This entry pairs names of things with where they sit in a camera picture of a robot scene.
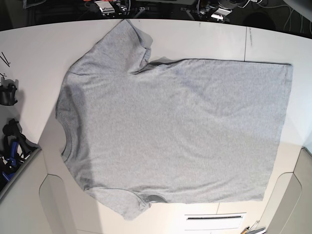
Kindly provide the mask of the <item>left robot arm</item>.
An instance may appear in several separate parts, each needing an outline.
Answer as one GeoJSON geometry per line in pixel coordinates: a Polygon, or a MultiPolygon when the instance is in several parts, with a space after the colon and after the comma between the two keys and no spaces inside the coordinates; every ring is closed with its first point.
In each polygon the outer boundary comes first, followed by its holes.
{"type": "Polygon", "coordinates": [[[191,6],[181,7],[191,20],[224,23],[227,16],[239,7],[246,6],[248,0],[196,0],[191,6]]]}

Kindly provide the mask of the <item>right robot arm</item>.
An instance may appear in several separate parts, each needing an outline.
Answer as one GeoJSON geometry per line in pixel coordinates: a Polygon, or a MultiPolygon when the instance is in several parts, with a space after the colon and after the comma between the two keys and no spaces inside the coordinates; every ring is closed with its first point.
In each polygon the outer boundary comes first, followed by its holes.
{"type": "Polygon", "coordinates": [[[84,2],[89,11],[104,18],[127,16],[132,6],[131,0],[84,0],[84,2]]]}

